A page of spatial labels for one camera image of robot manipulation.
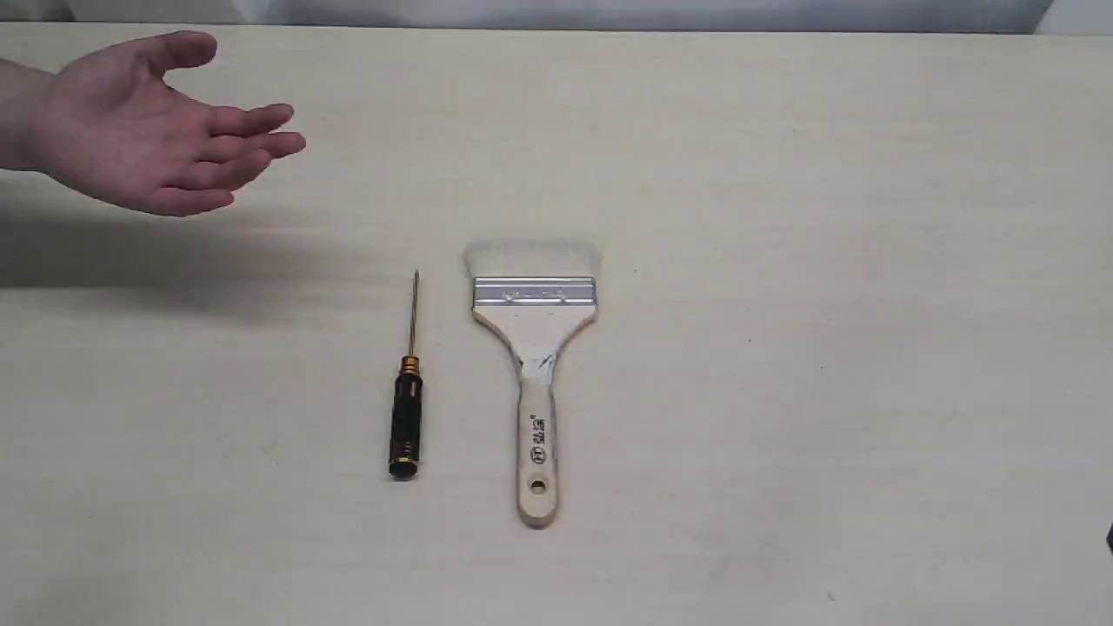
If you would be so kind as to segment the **bare human forearm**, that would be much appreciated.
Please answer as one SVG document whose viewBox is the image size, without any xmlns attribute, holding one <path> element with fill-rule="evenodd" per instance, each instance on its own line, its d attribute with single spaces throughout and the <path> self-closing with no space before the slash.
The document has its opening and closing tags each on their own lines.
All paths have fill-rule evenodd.
<svg viewBox="0 0 1113 626">
<path fill-rule="evenodd" d="M 1 168 L 36 172 L 33 127 L 43 92 L 53 76 L 1 60 Z"/>
</svg>

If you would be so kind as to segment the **open bare human hand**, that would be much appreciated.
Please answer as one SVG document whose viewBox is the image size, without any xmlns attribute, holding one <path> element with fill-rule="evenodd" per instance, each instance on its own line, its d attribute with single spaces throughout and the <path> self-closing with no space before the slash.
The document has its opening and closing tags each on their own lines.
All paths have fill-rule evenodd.
<svg viewBox="0 0 1113 626">
<path fill-rule="evenodd" d="M 217 56 L 210 33 L 179 30 L 68 63 L 35 95 L 24 168 L 127 211 L 187 217 L 230 206 L 275 160 L 305 150 L 290 104 L 199 102 L 166 82 Z"/>
</svg>

